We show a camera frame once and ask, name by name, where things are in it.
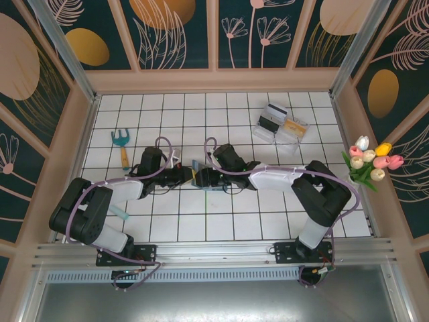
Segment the gold card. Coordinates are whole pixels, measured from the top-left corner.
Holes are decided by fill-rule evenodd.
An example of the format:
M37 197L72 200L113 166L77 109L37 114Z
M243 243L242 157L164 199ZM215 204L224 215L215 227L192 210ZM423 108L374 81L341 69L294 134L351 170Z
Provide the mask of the gold card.
M300 125L291 119L287 119L284 124L284 129L297 137L304 137L307 131L307 126Z

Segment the tulip bouquet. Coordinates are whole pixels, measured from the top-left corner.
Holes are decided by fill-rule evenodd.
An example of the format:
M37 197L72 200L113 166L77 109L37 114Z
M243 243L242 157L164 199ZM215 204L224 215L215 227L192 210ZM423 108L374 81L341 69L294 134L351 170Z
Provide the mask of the tulip bouquet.
M391 149L392 145L387 142L370 149L369 137L360 136L348 152L342 152L343 160L349 169L347 180L356 186L356 189L358 186L365 186L377 192L374 182L382 181L386 170L397 170L404 164L402 156L389 155Z

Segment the aluminium frame post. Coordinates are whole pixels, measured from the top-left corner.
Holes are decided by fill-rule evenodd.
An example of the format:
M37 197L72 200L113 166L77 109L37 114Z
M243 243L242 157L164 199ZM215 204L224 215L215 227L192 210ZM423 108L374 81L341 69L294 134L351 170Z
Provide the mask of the aluminium frame post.
M390 3L391 0L375 0L372 4L329 89L332 100L340 95L346 85L353 69L387 13Z
M51 41L56 45L59 54L64 59L69 71L72 73L75 81L83 91L85 97L92 103L96 98L96 93L86 77L81 63L75 56L70 47L64 32L57 24L50 8L44 0L27 0L34 13L39 17L42 26L49 35Z

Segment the clear acrylic card stand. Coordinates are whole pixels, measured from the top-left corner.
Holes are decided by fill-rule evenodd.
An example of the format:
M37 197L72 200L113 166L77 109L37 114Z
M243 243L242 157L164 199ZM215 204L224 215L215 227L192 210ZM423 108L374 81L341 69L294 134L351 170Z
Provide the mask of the clear acrylic card stand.
M265 116L265 117L269 117L267 114L264 113L264 108L263 111L261 112L261 115ZM288 112L288 117L287 119L291 119L292 121L295 121L296 123L300 124L300 125L306 125L307 126L307 131L310 128L310 125L307 124L306 122L295 118L292 116L291 113ZM294 154L296 152L296 150L298 149L301 141L304 139L304 137L306 136L306 134L304 135L304 137L297 137L294 134L286 131L284 129L284 123L279 123L280 127L278 129L278 131L276 133L271 133L270 131L267 131L265 129L263 129L262 127L258 126L258 120L257 123L253 129L253 134L257 137L259 137L260 139L262 139L263 141L276 146L277 148L279 148L280 150L283 150L289 154Z

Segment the grey metal sheet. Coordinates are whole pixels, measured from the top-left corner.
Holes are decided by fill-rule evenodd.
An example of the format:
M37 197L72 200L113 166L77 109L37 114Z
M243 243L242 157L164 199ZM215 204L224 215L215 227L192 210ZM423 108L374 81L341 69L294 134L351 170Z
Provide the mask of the grey metal sheet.
M297 282L50 284L36 322L396 322L382 288L306 289Z

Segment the aluminium rail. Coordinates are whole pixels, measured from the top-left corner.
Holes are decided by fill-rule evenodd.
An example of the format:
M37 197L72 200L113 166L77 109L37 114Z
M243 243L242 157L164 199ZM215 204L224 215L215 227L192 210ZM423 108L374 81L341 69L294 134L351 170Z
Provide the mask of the aluminium rail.
M239 268L274 266L269 253L272 241L162 242L156 260L162 268ZM80 244L40 244L31 258L33 268L95 269L97 251ZM388 238L335 238L336 265L372 265L396 262L393 244Z

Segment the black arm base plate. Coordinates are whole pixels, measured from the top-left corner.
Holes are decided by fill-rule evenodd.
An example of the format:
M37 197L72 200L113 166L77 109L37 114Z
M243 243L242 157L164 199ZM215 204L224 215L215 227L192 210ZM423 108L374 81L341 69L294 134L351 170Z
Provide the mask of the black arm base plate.
M332 243L322 241L310 249L298 240L293 242L277 242L273 245L273 254L277 264L311 264L332 261Z
M98 250L95 265L97 267L136 266L137 261L150 262L153 265L156 260L156 252L156 245L126 246L118 255L130 259L130 262Z

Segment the white card with black stripe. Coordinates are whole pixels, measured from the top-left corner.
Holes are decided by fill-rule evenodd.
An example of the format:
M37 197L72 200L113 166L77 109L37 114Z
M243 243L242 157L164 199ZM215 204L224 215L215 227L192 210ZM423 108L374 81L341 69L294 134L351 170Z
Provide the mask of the white card with black stripe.
M270 118L278 120L280 123L284 123L288 117L288 110L275 103L268 103L264 108L264 113Z

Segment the light teal tube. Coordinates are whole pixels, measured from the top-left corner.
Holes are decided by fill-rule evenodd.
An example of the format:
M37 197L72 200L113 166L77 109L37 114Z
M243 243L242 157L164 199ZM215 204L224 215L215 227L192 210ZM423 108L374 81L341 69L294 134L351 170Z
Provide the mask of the light teal tube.
M124 221L129 218L129 214L127 212L123 211L122 209L120 209L114 205L111 205L109 207L109 211Z

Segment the teal card holder wallet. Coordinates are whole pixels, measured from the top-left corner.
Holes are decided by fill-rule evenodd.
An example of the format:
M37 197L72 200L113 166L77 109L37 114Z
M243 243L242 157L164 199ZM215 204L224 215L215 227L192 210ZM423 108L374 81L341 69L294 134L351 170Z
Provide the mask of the teal card holder wallet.
M208 186L208 187L200 187L197 185L196 183L196 173L199 170L202 170L206 168L206 166L203 163L198 162L197 160L193 160L192 161L192 173L193 173L193 179L191 180L191 185L197 189L202 189L204 191L221 191L223 192L223 188L221 186L216 186L216 187L212 187L212 186Z

